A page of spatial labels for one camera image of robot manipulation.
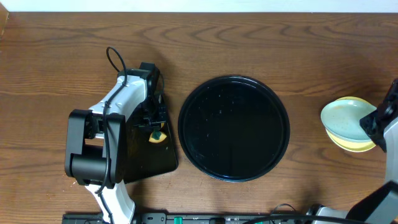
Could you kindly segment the green plate with stain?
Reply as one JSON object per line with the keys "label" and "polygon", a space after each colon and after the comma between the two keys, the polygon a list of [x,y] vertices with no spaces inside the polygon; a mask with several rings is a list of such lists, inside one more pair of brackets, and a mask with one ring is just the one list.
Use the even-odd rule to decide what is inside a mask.
{"label": "green plate with stain", "polygon": [[335,100],[327,104],[320,117],[324,127],[333,135],[350,142],[368,142],[370,137],[360,126],[360,119],[376,107],[359,100]]}

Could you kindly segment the green and yellow sponge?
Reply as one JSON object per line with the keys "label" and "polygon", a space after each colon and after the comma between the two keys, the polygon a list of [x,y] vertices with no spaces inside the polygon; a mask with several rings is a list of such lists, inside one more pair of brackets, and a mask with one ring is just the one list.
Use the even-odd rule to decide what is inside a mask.
{"label": "green and yellow sponge", "polygon": [[149,142],[151,143],[160,143],[163,142],[167,138],[167,135],[162,131],[153,131],[149,136]]}

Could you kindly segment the yellow plate with stain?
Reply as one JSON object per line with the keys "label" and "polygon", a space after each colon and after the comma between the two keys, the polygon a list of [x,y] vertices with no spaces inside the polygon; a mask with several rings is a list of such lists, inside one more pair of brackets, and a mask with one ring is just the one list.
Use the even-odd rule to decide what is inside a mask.
{"label": "yellow plate with stain", "polygon": [[[363,101],[365,103],[369,103],[364,99],[355,97],[355,96],[344,96],[342,98],[338,98],[336,100],[359,100],[359,101]],[[329,138],[340,148],[346,150],[346,151],[350,151],[350,152],[366,152],[371,150],[372,148],[374,148],[376,145],[372,142],[372,141],[368,141],[368,142],[350,142],[350,141],[345,141],[344,139],[340,139],[338,137],[336,137],[335,135],[333,135],[332,133],[330,133],[326,128],[325,131],[327,133],[327,135],[329,136]]]}

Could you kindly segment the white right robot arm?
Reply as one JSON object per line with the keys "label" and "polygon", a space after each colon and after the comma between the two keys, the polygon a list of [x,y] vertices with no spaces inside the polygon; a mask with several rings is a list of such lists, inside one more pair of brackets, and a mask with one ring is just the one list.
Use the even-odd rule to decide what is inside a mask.
{"label": "white right robot arm", "polygon": [[359,120],[370,140],[386,153],[383,186],[349,211],[318,207],[308,223],[392,223],[397,218],[397,80],[378,107]]}

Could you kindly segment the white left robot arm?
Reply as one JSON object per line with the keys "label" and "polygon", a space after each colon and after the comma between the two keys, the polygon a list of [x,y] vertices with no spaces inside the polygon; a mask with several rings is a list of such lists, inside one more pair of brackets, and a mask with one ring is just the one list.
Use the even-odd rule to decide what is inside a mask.
{"label": "white left robot arm", "polygon": [[153,64],[121,70],[99,103],[68,117],[65,173],[91,192],[103,223],[132,222],[126,184],[177,167],[161,76]]}

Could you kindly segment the black rectangular tray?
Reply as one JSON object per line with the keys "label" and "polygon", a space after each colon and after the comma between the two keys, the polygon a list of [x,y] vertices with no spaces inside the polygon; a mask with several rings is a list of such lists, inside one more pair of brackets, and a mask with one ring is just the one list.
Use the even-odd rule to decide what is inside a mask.
{"label": "black rectangular tray", "polygon": [[[175,138],[167,109],[167,122],[162,129],[136,126],[137,108],[126,122],[127,162],[124,182],[131,183],[174,171],[178,167]],[[160,143],[149,142],[153,131],[162,131],[167,138]]]}

